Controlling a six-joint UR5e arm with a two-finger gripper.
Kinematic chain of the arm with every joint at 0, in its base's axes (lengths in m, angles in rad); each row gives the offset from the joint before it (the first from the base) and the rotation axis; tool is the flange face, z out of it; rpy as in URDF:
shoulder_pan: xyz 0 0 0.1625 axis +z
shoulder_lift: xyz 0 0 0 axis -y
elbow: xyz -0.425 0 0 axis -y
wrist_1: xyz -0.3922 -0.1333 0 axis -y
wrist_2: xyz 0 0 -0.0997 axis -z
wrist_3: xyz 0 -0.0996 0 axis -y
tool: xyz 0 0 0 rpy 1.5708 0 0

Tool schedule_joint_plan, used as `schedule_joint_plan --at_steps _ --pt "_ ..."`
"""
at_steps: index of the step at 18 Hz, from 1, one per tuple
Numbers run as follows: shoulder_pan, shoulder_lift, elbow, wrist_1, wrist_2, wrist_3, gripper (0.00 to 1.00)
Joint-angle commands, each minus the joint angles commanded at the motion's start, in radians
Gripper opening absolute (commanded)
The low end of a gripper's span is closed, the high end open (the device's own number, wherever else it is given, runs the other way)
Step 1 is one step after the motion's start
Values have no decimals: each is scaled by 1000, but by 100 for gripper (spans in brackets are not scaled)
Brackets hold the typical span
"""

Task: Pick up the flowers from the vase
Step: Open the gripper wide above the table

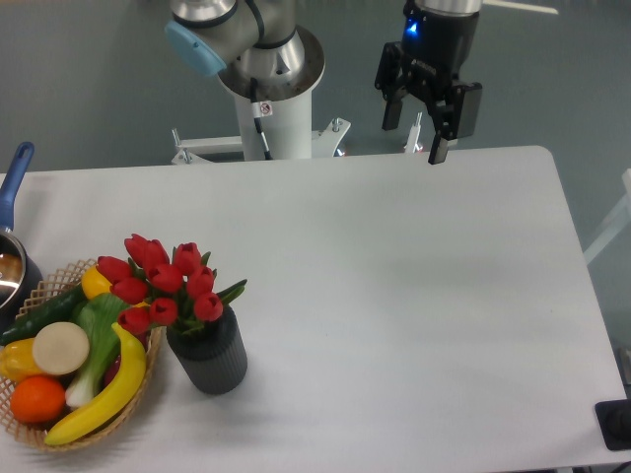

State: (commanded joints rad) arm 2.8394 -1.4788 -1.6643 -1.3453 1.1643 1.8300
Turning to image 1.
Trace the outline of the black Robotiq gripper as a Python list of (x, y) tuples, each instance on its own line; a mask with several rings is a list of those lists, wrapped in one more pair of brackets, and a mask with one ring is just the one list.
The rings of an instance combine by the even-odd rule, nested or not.
[(404, 96), (421, 99), (421, 86), (428, 86), (430, 96), (423, 102), (429, 103), (435, 128), (430, 165), (442, 164), (450, 143), (475, 131), (483, 86), (463, 82), (459, 71), (469, 55), (480, 10), (479, 1), (407, 1), (401, 42), (387, 42), (382, 51), (375, 79), (386, 102), (382, 130), (398, 127)]

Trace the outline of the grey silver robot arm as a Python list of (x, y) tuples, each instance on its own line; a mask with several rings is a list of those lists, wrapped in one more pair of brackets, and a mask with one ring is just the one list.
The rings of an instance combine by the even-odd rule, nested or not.
[[(375, 87), (386, 102), (382, 129), (399, 124), (402, 101), (425, 104), (435, 129), (428, 161), (442, 163), (450, 143), (473, 134), (479, 83), (459, 70), (477, 27), (479, 1), (408, 1), (402, 38), (383, 48)], [(335, 118), (312, 129), (312, 92), (324, 72), (317, 38), (296, 22), (293, 1), (174, 1), (169, 43), (191, 69), (218, 77), (233, 96), (248, 161), (333, 157), (350, 128)]]

